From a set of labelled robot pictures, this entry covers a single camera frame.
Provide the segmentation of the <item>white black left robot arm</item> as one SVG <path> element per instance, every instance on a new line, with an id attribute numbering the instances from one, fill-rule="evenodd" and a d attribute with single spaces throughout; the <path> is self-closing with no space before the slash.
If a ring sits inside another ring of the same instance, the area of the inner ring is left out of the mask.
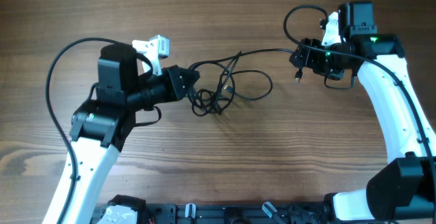
<path id="1" fill-rule="evenodd" d="M 177 65 L 158 76 L 153 69 L 139 74 L 137 62 L 151 66 L 149 58 L 129 44 L 102 41 L 98 81 L 73 113 L 70 133 L 59 132 L 67 160 L 44 223 L 88 223 L 128 135 L 145 125 L 137 122 L 136 112 L 180 101 L 200 78 L 198 71 Z"/>

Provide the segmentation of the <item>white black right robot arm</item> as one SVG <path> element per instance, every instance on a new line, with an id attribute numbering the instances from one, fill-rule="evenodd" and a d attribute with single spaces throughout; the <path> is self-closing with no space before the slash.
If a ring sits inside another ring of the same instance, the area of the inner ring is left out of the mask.
<path id="1" fill-rule="evenodd" d="M 435 218 L 435 132 L 409 79 L 394 34 L 379 33 L 370 1 L 350 1 L 324 14 L 322 39 L 300 39 L 290 57 L 298 70 L 352 82 L 367 92 L 386 144 L 388 163 L 363 189 L 330 195 L 338 223 Z"/>

